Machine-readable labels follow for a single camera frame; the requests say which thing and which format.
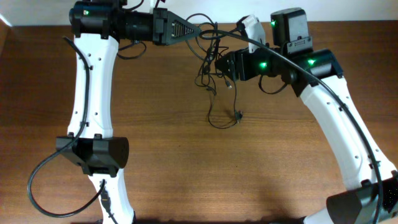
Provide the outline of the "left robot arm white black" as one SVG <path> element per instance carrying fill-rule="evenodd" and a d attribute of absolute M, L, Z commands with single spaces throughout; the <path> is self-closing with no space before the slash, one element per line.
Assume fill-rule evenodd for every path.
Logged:
<path fill-rule="evenodd" d="M 115 137 L 111 122 L 114 62 L 121 40 L 172 45 L 199 36 L 200 28 L 164 8 L 128 11 L 126 1 L 78 1 L 70 9 L 74 35 L 76 85 L 67 135 L 57 151 L 81 167 L 99 193 L 103 223 L 135 223 L 124 168 L 129 157 L 125 137 Z"/>

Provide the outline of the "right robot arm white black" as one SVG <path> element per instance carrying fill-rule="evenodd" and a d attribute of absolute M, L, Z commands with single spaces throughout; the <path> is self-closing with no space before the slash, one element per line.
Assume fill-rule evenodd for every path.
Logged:
<path fill-rule="evenodd" d="M 254 16 L 236 24 L 245 49 L 215 66 L 230 79 L 281 77 L 318 121 L 335 155 L 346 190 L 299 223 L 379 223 L 397 217 L 397 168 L 378 147 L 356 109 L 334 54 L 315 50 L 307 16 L 296 7 L 271 14 L 274 46 Z"/>

